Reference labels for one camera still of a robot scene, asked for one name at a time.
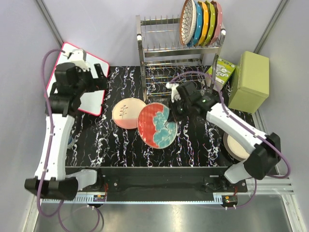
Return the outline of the dark rimmed cream plate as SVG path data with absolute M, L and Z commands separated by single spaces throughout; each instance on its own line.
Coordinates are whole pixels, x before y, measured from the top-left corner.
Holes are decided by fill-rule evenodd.
M 238 161 L 246 160 L 250 154 L 226 132 L 223 135 L 223 143 L 229 155 Z

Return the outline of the red teal glazed plate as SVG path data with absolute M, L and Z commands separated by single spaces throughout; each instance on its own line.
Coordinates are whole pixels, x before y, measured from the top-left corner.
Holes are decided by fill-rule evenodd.
M 150 147 L 164 149 L 175 140 L 178 125 L 168 122 L 169 108 L 162 103 L 146 105 L 138 116 L 138 132 Z

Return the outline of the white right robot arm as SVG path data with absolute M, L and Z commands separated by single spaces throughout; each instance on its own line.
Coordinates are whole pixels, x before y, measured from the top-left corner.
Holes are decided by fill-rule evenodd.
M 219 179 L 223 191 L 231 191 L 237 182 L 255 178 L 262 180 L 279 163 L 281 142 L 277 134 L 270 135 L 250 126 L 209 93 L 201 94 L 193 82 L 167 83 L 171 91 L 168 121 L 181 121 L 197 116 L 208 121 L 235 139 L 248 153 L 248 158 L 230 166 Z

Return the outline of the pink cream tree plate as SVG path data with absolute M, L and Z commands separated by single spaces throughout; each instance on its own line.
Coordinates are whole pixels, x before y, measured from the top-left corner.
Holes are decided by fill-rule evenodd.
M 138 116 L 146 103 L 137 98 L 126 98 L 119 101 L 112 110 L 114 123 L 123 129 L 136 129 Z

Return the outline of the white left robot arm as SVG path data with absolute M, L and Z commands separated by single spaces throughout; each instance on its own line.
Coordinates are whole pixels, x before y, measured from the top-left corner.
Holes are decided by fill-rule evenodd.
M 77 192 L 89 186 L 93 191 L 104 187 L 96 170 L 84 169 L 66 174 L 65 160 L 75 115 L 85 93 L 106 90 L 107 78 L 99 63 L 84 69 L 73 62 L 58 64 L 54 71 L 46 103 L 46 134 L 41 160 L 33 178 L 25 180 L 26 190 L 41 199 L 71 201 Z

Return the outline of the floral plate orange rim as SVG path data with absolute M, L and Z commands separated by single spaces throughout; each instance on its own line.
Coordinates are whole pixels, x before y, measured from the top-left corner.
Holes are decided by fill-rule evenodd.
M 183 4 L 179 33 L 180 43 L 187 45 L 194 36 L 197 24 L 197 7 L 194 0 L 186 0 Z

